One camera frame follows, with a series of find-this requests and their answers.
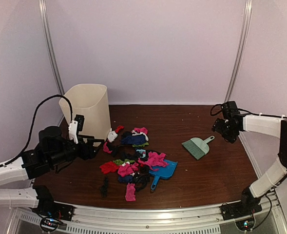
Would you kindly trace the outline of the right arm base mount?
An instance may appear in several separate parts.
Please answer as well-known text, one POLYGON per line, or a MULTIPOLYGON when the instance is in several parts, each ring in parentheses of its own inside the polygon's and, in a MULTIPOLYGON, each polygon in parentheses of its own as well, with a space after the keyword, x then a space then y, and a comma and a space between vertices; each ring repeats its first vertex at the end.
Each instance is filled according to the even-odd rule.
POLYGON ((223 220, 234 220, 238 230, 243 232, 252 231, 256 227, 255 214, 262 211, 262 207, 256 204, 254 208, 244 208, 242 202, 223 203, 220 212, 223 220))

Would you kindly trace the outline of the blue plastic dustpan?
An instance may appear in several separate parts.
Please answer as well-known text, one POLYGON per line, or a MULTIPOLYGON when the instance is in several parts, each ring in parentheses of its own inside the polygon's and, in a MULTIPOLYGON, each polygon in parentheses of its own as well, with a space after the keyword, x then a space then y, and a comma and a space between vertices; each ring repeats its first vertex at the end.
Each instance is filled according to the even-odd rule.
POLYGON ((154 166, 152 170, 149 171, 149 174, 153 176, 153 181, 151 184, 151 192, 153 193, 157 187, 159 180, 161 179, 170 179, 178 165, 178 162, 164 160, 168 165, 166 167, 154 166))

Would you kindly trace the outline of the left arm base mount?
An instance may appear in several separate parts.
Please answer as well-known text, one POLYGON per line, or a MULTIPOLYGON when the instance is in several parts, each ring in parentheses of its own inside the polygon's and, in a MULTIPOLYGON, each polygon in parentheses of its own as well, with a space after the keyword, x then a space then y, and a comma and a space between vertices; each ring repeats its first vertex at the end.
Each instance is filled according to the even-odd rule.
POLYGON ((74 206, 58 202, 40 204, 32 208, 32 212, 40 217, 39 227, 45 233, 51 233, 58 228, 65 228, 65 221, 71 221, 74 214, 74 206))

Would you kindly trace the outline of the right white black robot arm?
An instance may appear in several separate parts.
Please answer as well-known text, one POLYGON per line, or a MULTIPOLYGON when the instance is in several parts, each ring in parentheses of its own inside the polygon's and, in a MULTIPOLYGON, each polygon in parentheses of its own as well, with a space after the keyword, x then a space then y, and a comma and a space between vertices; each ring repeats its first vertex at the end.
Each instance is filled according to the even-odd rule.
POLYGON ((218 118, 212 130, 229 143, 242 133, 253 162, 262 170, 261 176, 242 191, 237 204, 237 211, 248 215, 269 190, 287 178, 287 117, 229 115, 228 119, 218 118))

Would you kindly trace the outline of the mint green hand brush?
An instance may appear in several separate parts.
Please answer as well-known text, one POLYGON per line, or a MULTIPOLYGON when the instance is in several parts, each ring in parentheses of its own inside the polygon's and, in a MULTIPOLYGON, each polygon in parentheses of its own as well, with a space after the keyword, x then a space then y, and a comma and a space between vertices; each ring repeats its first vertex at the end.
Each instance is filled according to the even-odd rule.
POLYGON ((198 137, 193 137, 182 143, 182 146, 196 159, 200 160, 204 157, 209 151, 209 143, 215 139, 214 136, 210 136, 207 139, 203 140, 198 137))

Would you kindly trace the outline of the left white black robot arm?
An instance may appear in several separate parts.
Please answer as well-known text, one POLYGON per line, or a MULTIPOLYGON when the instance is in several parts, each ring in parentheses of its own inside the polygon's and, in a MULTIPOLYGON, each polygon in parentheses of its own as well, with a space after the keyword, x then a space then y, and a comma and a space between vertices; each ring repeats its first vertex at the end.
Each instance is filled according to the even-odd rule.
POLYGON ((74 139, 62 137, 61 128, 50 126, 40 131, 39 143, 33 150, 20 153, 16 159, 0 164, 0 207, 27 207, 39 215, 56 217, 65 210, 54 201, 46 186, 25 189, 2 189, 12 182, 33 180, 46 173, 60 173, 76 158, 93 159, 104 140, 78 135, 74 139))

